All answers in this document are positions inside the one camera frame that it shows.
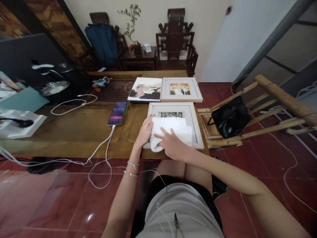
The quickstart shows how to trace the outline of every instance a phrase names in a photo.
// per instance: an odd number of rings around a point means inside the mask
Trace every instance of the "phone screen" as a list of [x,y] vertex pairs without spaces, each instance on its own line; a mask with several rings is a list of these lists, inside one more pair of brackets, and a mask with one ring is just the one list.
[[107,125],[122,125],[124,124],[125,113],[128,108],[127,102],[116,102],[112,109]]

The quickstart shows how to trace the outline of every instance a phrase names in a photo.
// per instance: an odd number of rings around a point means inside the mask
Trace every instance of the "person's left hand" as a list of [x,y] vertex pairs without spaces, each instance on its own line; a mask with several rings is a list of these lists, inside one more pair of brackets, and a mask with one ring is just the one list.
[[135,144],[140,145],[142,147],[146,142],[148,142],[150,135],[151,135],[151,130],[153,127],[152,118],[154,116],[155,116],[154,114],[153,115],[150,114],[144,120],[144,122],[141,126],[141,129],[140,129],[139,135],[135,141]]

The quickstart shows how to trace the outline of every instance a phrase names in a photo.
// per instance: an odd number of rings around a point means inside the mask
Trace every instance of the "door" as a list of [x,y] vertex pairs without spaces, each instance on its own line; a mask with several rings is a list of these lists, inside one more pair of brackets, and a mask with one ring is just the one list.
[[231,0],[200,82],[232,82],[297,0]]

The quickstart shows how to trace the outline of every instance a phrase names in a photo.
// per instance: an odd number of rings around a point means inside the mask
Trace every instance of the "black shorts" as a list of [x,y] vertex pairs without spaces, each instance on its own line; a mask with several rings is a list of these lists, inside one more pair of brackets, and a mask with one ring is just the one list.
[[[211,210],[212,214],[214,215],[218,225],[220,226],[220,229],[222,230],[222,223],[221,223],[221,218],[220,218],[220,214],[216,208],[216,205],[214,203],[214,200],[210,194],[210,192],[207,190],[207,188],[194,183],[194,182],[190,182],[187,180],[182,180],[179,178],[175,178],[169,175],[161,175],[162,179],[164,180],[166,186],[172,184],[172,183],[185,183],[188,184],[190,186],[192,186],[194,189],[197,190],[197,192],[202,196],[202,198],[204,199],[205,203],[207,204],[208,208]],[[146,210],[151,202],[151,200],[154,198],[154,196],[161,191],[162,189],[165,188],[165,185],[162,181],[162,179],[157,176],[150,184],[149,190],[148,190],[148,194],[146,196],[146,201],[145,201],[145,210],[144,210],[144,215],[146,213]]]

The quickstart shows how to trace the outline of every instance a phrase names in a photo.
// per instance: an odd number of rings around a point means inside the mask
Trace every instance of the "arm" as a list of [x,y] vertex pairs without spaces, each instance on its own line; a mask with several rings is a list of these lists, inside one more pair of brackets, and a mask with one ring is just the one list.
[[271,191],[257,178],[192,147],[185,145],[174,134],[167,133],[161,138],[160,146],[165,149],[167,156],[187,164],[200,167],[218,177],[224,183],[240,193],[245,194],[255,211],[268,237],[310,237],[299,222],[285,209]]
[[[153,126],[152,116],[149,115],[143,122],[138,138],[136,139],[129,161],[139,164],[141,149],[149,140]],[[135,193],[137,177],[130,174],[138,174],[139,168],[128,164],[126,173],[123,175],[115,198],[112,202],[106,229],[102,238],[124,238],[129,225],[129,219],[132,212],[133,198]]]

